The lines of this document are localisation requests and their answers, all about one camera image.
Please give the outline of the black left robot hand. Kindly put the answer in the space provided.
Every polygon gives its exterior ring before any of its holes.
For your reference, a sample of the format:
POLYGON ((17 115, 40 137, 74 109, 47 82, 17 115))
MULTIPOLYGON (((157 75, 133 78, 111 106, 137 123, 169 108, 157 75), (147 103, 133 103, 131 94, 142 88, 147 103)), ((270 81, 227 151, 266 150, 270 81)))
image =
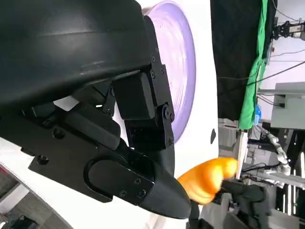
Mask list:
POLYGON ((152 20, 134 0, 0 3, 0 136, 30 170, 97 201, 187 219, 175 114, 152 20))

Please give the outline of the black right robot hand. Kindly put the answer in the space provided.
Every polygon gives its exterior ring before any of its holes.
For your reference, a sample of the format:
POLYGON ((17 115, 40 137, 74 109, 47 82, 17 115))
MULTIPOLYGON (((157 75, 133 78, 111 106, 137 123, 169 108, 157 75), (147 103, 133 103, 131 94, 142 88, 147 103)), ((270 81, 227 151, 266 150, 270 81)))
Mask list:
POLYGON ((203 218, 199 218, 198 205, 220 200, 222 194, 232 195, 235 210, 226 213, 222 223, 223 229, 268 229, 271 210, 266 190, 258 185, 245 185, 237 180, 225 180, 214 193, 208 193, 208 186, 188 188, 192 210, 186 223, 187 229, 213 229, 214 226, 203 218))

